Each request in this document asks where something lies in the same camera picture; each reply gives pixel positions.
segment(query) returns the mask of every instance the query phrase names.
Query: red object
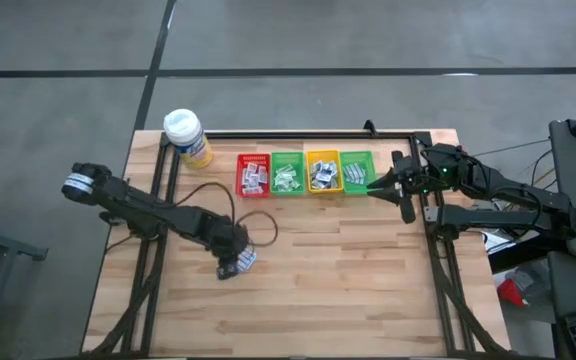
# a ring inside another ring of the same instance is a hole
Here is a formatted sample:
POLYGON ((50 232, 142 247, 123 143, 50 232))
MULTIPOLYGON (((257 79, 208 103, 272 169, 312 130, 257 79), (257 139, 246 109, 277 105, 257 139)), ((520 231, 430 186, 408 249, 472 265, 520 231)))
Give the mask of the red object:
POLYGON ((270 194, 270 154, 239 154, 237 156, 237 179, 235 181, 235 192, 237 195, 243 198, 261 198, 266 197, 270 194), (243 184, 241 182, 241 175, 243 174, 244 169, 248 166, 248 163, 255 163, 257 166, 265 166, 266 172, 268 173, 268 181, 266 184, 259 184, 261 186, 261 190, 263 191, 261 194, 250 194, 244 195, 243 193, 243 184))
POLYGON ((512 279, 506 279, 497 287, 499 298, 510 301, 517 306, 524 306, 524 299, 521 297, 519 288, 512 279))

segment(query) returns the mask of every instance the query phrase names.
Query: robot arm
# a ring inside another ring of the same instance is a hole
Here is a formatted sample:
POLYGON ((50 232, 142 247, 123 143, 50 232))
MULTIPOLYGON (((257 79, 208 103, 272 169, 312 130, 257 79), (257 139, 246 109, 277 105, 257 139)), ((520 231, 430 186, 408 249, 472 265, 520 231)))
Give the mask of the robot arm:
POLYGON ((394 166, 368 185, 368 195, 401 207, 406 223, 415 220, 411 195, 460 190, 472 199, 493 198, 533 211, 467 210, 456 205, 428 207, 426 220, 441 237, 456 239, 469 227, 533 229, 555 239, 576 237, 576 208, 566 194, 553 193, 506 179, 501 173, 468 155, 460 146, 437 144, 422 150, 427 165, 417 167, 410 156, 393 152, 394 166))
POLYGON ((61 192, 72 201, 100 205, 125 220, 142 239, 154 239, 170 229, 202 245, 219 259, 217 276, 222 280, 238 273, 238 256, 249 244, 246 227, 234 224, 230 217, 198 206, 162 202, 112 176, 102 165, 75 163, 61 192))

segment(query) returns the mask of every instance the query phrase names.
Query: wooden tabletop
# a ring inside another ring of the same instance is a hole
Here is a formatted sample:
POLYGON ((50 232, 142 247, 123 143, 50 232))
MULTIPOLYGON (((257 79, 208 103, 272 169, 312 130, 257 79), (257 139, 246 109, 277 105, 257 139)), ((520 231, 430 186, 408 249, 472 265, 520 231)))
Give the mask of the wooden tabletop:
MULTIPOLYGON (((455 130, 430 131, 434 143, 458 143, 455 130)), ((138 131, 133 139, 125 177, 144 191, 150 190, 159 138, 159 131, 138 131)), ((201 170, 180 168, 175 199, 207 181, 219 181, 234 193, 239 153, 371 150, 381 175, 392 165, 391 151, 410 152, 404 140, 212 140, 211 144, 215 156, 210 165, 201 170)), ((169 166, 164 169, 161 198, 169 166)), ((470 203, 459 193, 447 192, 445 198, 447 203, 470 203)), ((276 244, 257 249, 258 259, 249 273, 218 281, 210 253, 171 232, 151 356, 445 355, 421 220, 405 224, 395 205, 366 196, 235 200, 237 217, 265 210, 276 218, 280 229, 276 244)), ((217 188, 205 188, 188 204, 230 215, 228 199, 217 188)), ((248 220, 245 224, 254 240, 272 237, 267 219, 248 220)), ((113 229, 109 243, 127 234, 125 228, 113 229)), ((455 246, 469 307, 493 338, 509 348, 481 236, 462 233, 455 246)), ((99 344, 125 310, 138 248, 139 241, 131 240, 106 256, 84 350, 99 344)), ((459 338, 456 311, 452 306, 451 310, 459 338)), ((141 339, 140 331, 135 343, 141 339)))

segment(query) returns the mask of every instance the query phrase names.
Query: yellow bin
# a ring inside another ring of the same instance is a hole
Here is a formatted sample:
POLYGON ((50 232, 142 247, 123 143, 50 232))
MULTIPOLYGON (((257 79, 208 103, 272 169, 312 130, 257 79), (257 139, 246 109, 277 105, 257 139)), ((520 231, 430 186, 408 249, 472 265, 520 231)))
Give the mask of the yellow bin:
POLYGON ((315 151, 307 151, 306 152, 306 169, 308 172, 308 190, 313 194, 330 194, 336 192, 344 191, 344 178, 343 178, 343 171, 341 168, 341 160, 339 158, 339 151, 338 150, 315 150, 315 151), (311 183, 311 175, 312 172, 312 164, 316 163, 317 161, 323 162, 330 162, 334 161, 337 164, 337 184, 336 188, 331 189, 313 189, 311 183))

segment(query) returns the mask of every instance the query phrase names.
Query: plastic bin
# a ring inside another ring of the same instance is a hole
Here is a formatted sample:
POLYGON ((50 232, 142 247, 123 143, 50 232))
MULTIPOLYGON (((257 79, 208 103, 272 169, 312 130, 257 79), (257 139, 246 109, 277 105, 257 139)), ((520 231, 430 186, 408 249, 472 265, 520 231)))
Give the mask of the plastic bin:
POLYGON ((339 161, 339 151, 338 150, 314 150, 306 152, 306 170, 308 178, 308 190, 313 194, 330 194, 344 191, 344 175, 341 171, 341 162, 339 161), (312 183, 310 181, 310 172, 312 171, 312 164, 317 161, 330 162, 334 161, 337 164, 337 184, 336 188, 332 189, 313 189, 312 183))
POLYGON ((241 175, 243 174, 244 169, 248 166, 249 163, 255 163, 257 166, 265 166, 266 171, 269 172, 270 170, 270 154, 239 154, 237 156, 237 175, 235 179, 235 192, 237 195, 241 196, 242 198, 262 198, 268 196, 270 194, 270 184, 266 182, 266 184, 260 184, 262 193, 261 194, 246 194, 243 193, 243 184, 241 182, 241 175))
POLYGON ((344 176, 344 192, 351 195, 366 195, 368 189, 366 185, 377 179, 377 174, 375 173, 375 163, 372 159, 372 152, 370 151, 342 151, 339 154, 341 160, 341 171, 343 172, 343 167, 350 164, 358 164, 365 172, 366 177, 364 178, 364 184, 353 184, 348 182, 348 179, 344 176))
POLYGON ((291 196, 302 195, 306 191, 306 177, 304 169, 304 153, 302 152, 273 152, 272 160, 270 161, 270 192, 278 196, 291 196), (284 166, 292 165, 297 172, 295 180, 299 183, 299 187, 291 191, 280 191, 275 187, 275 176, 277 169, 284 166))

